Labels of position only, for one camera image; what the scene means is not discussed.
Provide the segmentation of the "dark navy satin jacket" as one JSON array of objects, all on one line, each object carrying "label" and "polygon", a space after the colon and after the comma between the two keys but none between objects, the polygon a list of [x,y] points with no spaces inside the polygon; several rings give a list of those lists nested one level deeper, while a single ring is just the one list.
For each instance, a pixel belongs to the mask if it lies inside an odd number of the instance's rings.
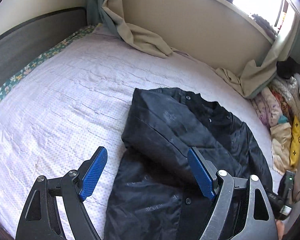
[{"label": "dark navy satin jacket", "polygon": [[122,134],[105,239],[198,239],[212,208],[189,167],[196,147],[234,177],[257,175],[273,188],[252,131],[218,102],[179,88],[136,89]]}]

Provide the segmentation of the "yellow patterned pillow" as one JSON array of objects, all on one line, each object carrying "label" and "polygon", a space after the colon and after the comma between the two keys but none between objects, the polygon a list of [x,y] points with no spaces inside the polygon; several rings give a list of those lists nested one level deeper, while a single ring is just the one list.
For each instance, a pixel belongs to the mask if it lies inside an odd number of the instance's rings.
[{"label": "yellow patterned pillow", "polygon": [[300,158],[300,120],[297,116],[294,116],[292,126],[292,140],[290,144],[290,166],[292,169],[296,169]]}]

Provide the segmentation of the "white quilted bed cover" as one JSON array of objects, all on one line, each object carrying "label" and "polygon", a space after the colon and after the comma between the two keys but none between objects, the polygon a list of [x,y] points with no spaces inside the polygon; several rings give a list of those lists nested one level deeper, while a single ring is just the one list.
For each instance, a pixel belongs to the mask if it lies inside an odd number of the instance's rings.
[{"label": "white quilted bed cover", "polygon": [[179,53],[154,57],[96,28],[36,67],[0,102],[1,226],[15,236],[35,179],[61,177],[103,146],[108,162],[85,207],[104,238],[134,90],[158,88],[199,94],[245,122],[267,161],[272,190],[277,190],[281,177],[272,169],[269,133],[250,102],[210,66]]}]

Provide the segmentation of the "pile of folded quilts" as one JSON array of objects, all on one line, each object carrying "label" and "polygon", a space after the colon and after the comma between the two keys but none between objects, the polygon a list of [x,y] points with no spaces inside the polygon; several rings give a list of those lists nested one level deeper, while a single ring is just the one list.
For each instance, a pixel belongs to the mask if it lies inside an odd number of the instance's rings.
[{"label": "pile of folded quilts", "polygon": [[273,170],[281,175],[297,171],[290,166],[289,154],[294,116],[300,120],[300,75],[275,77],[250,102],[270,131]]}]

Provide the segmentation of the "green floral bed sheet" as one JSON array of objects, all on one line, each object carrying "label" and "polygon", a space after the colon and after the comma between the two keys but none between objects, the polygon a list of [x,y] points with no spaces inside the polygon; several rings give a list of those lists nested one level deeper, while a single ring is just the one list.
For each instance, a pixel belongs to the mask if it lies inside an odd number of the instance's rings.
[{"label": "green floral bed sheet", "polygon": [[30,74],[36,67],[47,61],[48,59],[54,57],[63,51],[67,46],[72,44],[75,40],[79,40],[80,38],[85,37],[86,35],[92,33],[97,27],[101,27],[103,24],[98,23],[95,25],[89,25],[79,29],[74,32],[54,47],[49,50],[41,53],[38,57],[28,63],[24,68],[22,68],[19,72],[15,73],[9,79],[7,79],[3,85],[0,87],[0,102],[7,96],[7,94],[26,76]]}]

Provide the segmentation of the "black garment on pile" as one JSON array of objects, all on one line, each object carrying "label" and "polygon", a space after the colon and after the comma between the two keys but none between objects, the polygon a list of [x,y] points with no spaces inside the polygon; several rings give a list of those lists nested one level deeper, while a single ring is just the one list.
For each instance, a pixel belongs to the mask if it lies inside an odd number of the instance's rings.
[{"label": "black garment on pile", "polygon": [[300,64],[291,57],[285,61],[278,61],[276,68],[278,76],[282,79],[290,79],[295,73],[300,75]]}]

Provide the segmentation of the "beige curtain right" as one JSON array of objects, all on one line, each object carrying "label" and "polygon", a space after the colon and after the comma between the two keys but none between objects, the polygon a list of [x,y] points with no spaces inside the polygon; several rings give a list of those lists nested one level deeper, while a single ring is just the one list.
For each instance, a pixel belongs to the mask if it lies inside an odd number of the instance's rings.
[{"label": "beige curtain right", "polygon": [[251,60],[245,65],[240,76],[225,68],[217,68],[215,73],[242,97],[254,98],[275,77],[276,64],[288,59],[291,54],[299,22],[296,15],[284,21],[278,37],[260,66],[256,64],[255,60]]}]

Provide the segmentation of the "beige curtain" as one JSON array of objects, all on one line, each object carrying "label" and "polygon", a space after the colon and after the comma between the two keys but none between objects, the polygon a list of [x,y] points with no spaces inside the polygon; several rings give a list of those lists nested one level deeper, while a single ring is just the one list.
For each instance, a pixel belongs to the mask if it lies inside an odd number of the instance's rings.
[{"label": "beige curtain", "polygon": [[166,58],[173,53],[158,34],[125,21],[123,0],[87,0],[87,22],[104,24],[112,34],[146,54]]},{"label": "beige curtain", "polygon": [[278,37],[260,66],[256,64],[255,60],[251,60],[245,65],[240,76],[225,68],[217,68],[215,73],[242,97],[254,98],[275,77],[276,64],[288,59],[291,54],[299,22],[296,15],[284,21]]}]

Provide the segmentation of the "dark grey headboard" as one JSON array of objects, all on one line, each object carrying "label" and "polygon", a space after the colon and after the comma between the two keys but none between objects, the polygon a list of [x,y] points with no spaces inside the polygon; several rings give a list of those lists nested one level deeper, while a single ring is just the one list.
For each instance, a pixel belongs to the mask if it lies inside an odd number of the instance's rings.
[{"label": "dark grey headboard", "polygon": [[84,7],[44,14],[0,35],[0,87],[41,53],[87,25]]}]

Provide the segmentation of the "beige curtain left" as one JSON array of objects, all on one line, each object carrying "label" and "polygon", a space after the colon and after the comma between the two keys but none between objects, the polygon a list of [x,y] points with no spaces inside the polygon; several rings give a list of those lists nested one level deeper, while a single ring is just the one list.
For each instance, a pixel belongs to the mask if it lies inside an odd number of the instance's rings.
[{"label": "beige curtain left", "polygon": [[125,21],[123,0],[87,0],[87,22],[104,24],[112,34],[146,54],[166,58],[173,53],[158,34]]}]

